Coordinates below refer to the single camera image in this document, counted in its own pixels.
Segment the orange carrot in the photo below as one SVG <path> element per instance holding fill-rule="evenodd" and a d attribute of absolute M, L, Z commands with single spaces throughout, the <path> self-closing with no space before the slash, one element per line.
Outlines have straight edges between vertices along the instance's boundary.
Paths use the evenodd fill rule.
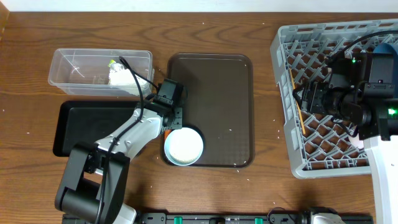
<path fill-rule="evenodd" d="M 171 129 L 165 130 L 165 132 L 164 132 L 164 140 L 167 139 L 167 137 L 169 136 L 169 134 L 170 134 L 171 132 L 172 132 Z"/>

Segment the light blue rice bowl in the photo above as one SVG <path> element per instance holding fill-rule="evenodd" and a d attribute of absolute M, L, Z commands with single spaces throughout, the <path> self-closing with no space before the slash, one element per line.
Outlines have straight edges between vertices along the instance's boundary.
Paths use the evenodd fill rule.
<path fill-rule="evenodd" d="M 164 142 L 164 154 L 176 166 L 190 166 L 201 157 L 204 140 L 199 132 L 184 127 L 171 131 Z"/>

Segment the wooden chopstick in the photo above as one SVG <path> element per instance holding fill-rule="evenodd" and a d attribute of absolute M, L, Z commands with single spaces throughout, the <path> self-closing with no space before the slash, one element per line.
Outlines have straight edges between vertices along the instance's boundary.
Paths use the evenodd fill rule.
<path fill-rule="evenodd" d="M 295 83 L 294 83 L 294 78 L 293 78 L 293 75 L 292 75 L 292 69 L 291 68 L 289 68 L 289 75 L 290 75 L 290 79 L 291 79 L 291 82 L 292 82 L 292 89 L 295 90 Z M 300 120 L 300 126 L 301 126 L 301 129 L 302 129 L 302 134 L 305 135 L 306 134 L 305 126 L 304 126 L 304 123 L 303 123 L 301 110 L 300 110 L 299 104 L 297 102 L 296 102 L 296 106 L 297 106 L 298 116 L 299 116 L 299 120 Z"/>

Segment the pink small cup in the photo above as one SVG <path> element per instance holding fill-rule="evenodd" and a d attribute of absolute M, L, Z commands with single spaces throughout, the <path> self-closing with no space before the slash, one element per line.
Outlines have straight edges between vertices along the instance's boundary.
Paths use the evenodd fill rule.
<path fill-rule="evenodd" d="M 357 134 L 355 137 L 349 137 L 350 143 L 358 148 L 358 149 L 363 149 L 364 148 L 364 142 L 359 139 L 359 134 Z"/>

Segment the white napkin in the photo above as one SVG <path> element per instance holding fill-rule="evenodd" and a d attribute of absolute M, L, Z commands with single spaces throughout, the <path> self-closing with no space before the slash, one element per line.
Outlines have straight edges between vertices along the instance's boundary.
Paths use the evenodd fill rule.
<path fill-rule="evenodd" d="M 127 92 L 130 95 L 139 96 L 139 90 L 137 83 L 133 77 L 133 74 L 124 67 L 121 63 L 115 63 L 109 68 L 109 82 L 108 84 L 112 87 L 119 88 L 122 91 Z M 136 75 L 137 81 L 141 88 L 143 95 L 148 95 L 152 92 L 152 87 L 150 83 L 145 81 L 143 78 Z"/>

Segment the dark blue plate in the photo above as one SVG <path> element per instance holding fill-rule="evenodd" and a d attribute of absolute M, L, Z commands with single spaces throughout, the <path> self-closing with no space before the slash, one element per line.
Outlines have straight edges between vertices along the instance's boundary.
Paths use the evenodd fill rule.
<path fill-rule="evenodd" d="M 378 54 L 397 54 L 397 45 L 381 43 L 373 50 L 373 52 Z"/>

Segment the yellow green snack wrapper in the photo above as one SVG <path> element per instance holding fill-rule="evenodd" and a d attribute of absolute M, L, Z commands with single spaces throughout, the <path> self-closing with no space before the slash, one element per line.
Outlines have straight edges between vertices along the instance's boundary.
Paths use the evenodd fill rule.
<path fill-rule="evenodd" d="M 109 61 L 109 64 L 108 64 L 108 67 L 110 68 L 113 64 L 115 64 L 116 63 L 116 61 L 115 60 L 110 60 Z"/>

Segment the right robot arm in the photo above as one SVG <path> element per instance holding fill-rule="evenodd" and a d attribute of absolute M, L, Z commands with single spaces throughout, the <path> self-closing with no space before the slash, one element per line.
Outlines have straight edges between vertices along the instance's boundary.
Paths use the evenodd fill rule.
<path fill-rule="evenodd" d="M 355 125 L 373 180 L 376 221 L 397 223 L 397 60 L 389 53 L 329 57 L 331 76 L 293 91 L 302 111 Z"/>

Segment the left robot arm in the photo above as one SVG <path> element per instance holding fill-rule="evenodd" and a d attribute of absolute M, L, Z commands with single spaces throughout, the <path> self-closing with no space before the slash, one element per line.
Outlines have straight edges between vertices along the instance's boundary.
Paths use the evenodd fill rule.
<path fill-rule="evenodd" d="M 157 93 L 142 99 L 110 135 L 75 144 L 55 208 L 88 223 L 134 223 L 137 212 L 124 203 L 130 161 L 164 131 L 182 128 L 184 91 L 181 83 L 165 79 Z"/>

